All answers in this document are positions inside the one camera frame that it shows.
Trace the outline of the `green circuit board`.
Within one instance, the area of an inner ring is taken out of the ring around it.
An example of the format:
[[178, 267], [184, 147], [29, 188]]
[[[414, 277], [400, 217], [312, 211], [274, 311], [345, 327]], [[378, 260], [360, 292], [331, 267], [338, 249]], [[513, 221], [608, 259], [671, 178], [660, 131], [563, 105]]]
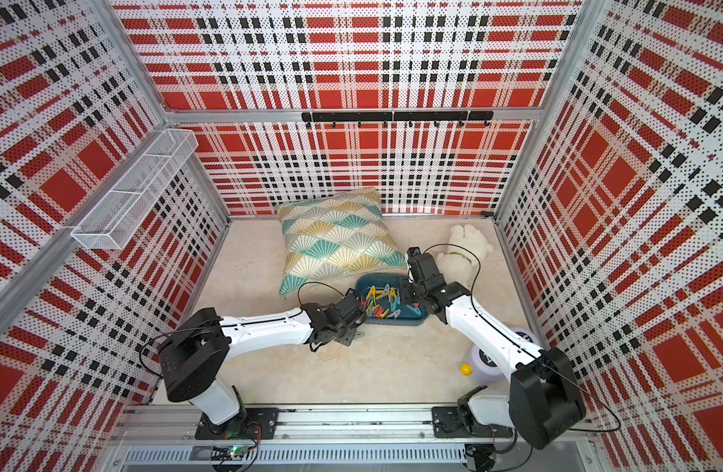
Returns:
[[250, 452], [248, 446], [213, 446], [211, 449], [211, 460], [213, 461], [234, 461], [245, 459]]

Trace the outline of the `white plush teddy bear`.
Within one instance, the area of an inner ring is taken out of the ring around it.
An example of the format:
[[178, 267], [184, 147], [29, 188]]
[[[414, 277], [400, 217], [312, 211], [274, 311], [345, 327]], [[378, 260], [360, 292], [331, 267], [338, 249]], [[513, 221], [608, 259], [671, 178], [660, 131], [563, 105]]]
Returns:
[[468, 286], [477, 275], [479, 264], [492, 252], [493, 246], [481, 230], [471, 224], [455, 225], [448, 244], [435, 261], [447, 283]]

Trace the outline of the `teal clothespin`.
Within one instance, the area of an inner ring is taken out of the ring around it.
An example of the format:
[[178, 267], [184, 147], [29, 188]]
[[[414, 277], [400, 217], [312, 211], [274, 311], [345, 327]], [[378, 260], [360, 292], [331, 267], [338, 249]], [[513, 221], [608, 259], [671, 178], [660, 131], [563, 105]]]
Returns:
[[416, 304], [416, 303], [414, 303], [414, 304], [408, 304], [408, 305], [406, 306], [406, 308], [407, 308], [407, 310], [408, 310], [409, 312], [412, 312], [412, 313], [415, 314], [416, 316], [421, 316], [421, 315], [422, 315], [422, 309], [420, 309], [420, 305], [418, 305], [418, 304]]

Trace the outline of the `metal base rail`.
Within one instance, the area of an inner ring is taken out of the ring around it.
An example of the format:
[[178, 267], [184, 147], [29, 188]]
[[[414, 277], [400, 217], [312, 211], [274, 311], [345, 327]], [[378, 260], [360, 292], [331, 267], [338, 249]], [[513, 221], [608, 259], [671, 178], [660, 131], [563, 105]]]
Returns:
[[[523, 470], [541, 456], [512, 430], [467, 428], [449, 404], [274, 405], [248, 409], [231, 432], [215, 433], [192, 406], [135, 407], [113, 434], [111, 470], [268, 469]], [[213, 461], [213, 446], [248, 446], [243, 460]]]

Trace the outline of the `yellow clothespin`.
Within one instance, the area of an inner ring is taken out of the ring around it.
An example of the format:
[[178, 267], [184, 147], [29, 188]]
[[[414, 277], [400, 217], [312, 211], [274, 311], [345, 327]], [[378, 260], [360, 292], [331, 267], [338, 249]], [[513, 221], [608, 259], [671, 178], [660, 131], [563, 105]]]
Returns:
[[369, 301], [369, 300], [375, 301], [375, 300], [376, 300], [376, 295], [377, 295], [376, 287], [375, 287], [374, 285], [372, 285], [371, 287], [369, 287], [369, 291], [367, 292], [367, 295], [366, 295], [366, 297], [365, 297], [365, 300], [366, 300], [366, 301]]
[[369, 305], [366, 310], [367, 317], [373, 318], [373, 319], [384, 319], [389, 310], [382, 305]]

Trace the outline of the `black wall hook rail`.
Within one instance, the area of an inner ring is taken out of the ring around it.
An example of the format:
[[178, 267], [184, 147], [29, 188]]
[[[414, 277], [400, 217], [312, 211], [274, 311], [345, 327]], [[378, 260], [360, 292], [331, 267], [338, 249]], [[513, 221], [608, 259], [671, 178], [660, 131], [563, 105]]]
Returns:
[[464, 111], [344, 111], [302, 112], [303, 123], [387, 123], [387, 122], [488, 122], [494, 118], [492, 110]]

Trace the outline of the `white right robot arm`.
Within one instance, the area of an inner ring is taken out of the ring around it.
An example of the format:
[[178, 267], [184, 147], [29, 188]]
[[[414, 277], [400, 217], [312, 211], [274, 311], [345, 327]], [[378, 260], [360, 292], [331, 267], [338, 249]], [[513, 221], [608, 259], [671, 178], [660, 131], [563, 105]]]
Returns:
[[459, 282], [448, 283], [434, 257], [408, 249], [409, 278], [402, 282], [405, 304], [418, 303], [443, 324], [469, 338], [508, 380], [505, 405], [472, 408], [483, 424], [505, 424], [542, 450], [582, 421], [587, 413], [573, 366], [557, 348], [543, 349], [493, 317]]

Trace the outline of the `teal yellow patterned pillow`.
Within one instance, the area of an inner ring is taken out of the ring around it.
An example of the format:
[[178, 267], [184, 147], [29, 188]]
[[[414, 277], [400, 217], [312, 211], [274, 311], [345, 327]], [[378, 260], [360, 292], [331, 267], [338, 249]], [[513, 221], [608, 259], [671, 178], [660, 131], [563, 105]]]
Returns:
[[277, 216], [286, 247], [282, 296], [298, 292], [307, 282], [406, 265], [383, 220], [381, 197], [374, 188], [284, 204], [277, 208]]

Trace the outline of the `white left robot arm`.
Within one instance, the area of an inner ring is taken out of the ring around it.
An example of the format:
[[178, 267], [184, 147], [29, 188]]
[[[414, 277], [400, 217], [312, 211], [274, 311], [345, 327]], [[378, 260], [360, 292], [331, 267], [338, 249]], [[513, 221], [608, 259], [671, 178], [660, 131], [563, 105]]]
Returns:
[[223, 365], [243, 354], [283, 345], [316, 351], [331, 342], [350, 345], [367, 314], [353, 289], [335, 303], [301, 303], [288, 311], [254, 317], [221, 317], [197, 311], [159, 347], [166, 398], [196, 406], [214, 427], [243, 411], [237, 389], [221, 379]]

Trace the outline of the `teal plastic storage box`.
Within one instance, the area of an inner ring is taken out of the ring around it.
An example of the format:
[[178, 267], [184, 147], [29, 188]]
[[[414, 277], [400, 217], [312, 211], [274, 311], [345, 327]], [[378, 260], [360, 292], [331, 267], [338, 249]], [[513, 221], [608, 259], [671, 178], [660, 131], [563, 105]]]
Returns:
[[[367, 324], [381, 324], [390, 326], [419, 326], [427, 319], [428, 314], [423, 307], [420, 307], [420, 309], [422, 309], [421, 316], [416, 316], [415, 314], [407, 310], [407, 304], [403, 303], [403, 298], [400, 293], [401, 280], [403, 278], [404, 277], [402, 275], [395, 275], [394, 273], [371, 273], [371, 275], [363, 275], [357, 280], [357, 283], [355, 284], [355, 291], [357, 291], [357, 296], [359, 297], [359, 301], [361, 301], [361, 305], [363, 306], [363, 308], [365, 308], [365, 312], [367, 310], [367, 307], [373, 304], [382, 305], [383, 307], [387, 308], [389, 310], [388, 314], [398, 309], [402, 311], [398, 319], [387, 319], [386, 317], [384, 319], [373, 319], [367, 317]], [[383, 289], [387, 284], [389, 284], [395, 290], [395, 295], [391, 299], [381, 296]], [[371, 287], [372, 285], [374, 285], [377, 290], [376, 300], [366, 301], [365, 297], [367, 295], [367, 292], [369, 291], [369, 287]]]

